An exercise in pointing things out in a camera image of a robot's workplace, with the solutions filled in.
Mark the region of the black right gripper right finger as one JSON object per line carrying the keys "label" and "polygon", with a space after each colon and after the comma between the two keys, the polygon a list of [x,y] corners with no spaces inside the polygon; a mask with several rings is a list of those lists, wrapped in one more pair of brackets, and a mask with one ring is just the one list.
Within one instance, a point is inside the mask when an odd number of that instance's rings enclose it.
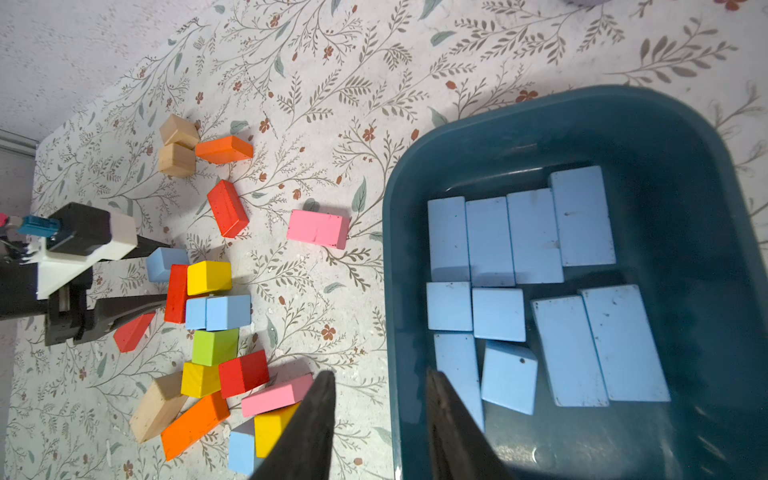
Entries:
{"label": "black right gripper right finger", "polygon": [[512,479],[447,376],[429,369],[427,431],[434,479]]}

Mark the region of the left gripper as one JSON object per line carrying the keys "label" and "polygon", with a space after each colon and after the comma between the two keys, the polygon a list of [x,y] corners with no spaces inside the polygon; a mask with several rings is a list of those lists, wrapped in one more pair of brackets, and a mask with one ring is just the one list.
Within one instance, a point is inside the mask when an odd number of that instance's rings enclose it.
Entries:
{"label": "left gripper", "polygon": [[[133,235],[110,243],[110,259],[145,258],[170,245]],[[1,260],[1,320],[42,316],[46,346],[96,341],[136,318],[163,306],[166,294],[98,299],[87,308],[93,271],[86,270],[46,300],[37,299],[37,266]]]}

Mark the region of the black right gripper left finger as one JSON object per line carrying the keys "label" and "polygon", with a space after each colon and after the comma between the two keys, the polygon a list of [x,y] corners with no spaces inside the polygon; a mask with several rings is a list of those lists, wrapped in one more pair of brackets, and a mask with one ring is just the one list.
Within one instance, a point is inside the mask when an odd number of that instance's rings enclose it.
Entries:
{"label": "black right gripper left finger", "polygon": [[335,407],[335,376],[332,371],[323,370],[251,479],[328,479]]}

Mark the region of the long light blue block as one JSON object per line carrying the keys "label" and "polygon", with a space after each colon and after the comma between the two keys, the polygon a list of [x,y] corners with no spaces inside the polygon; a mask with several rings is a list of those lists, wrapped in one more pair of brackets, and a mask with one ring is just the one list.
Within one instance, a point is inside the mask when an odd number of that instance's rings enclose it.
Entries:
{"label": "long light blue block", "polygon": [[667,381],[640,289],[635,284],[583,289],[608,398],[669,402]]}

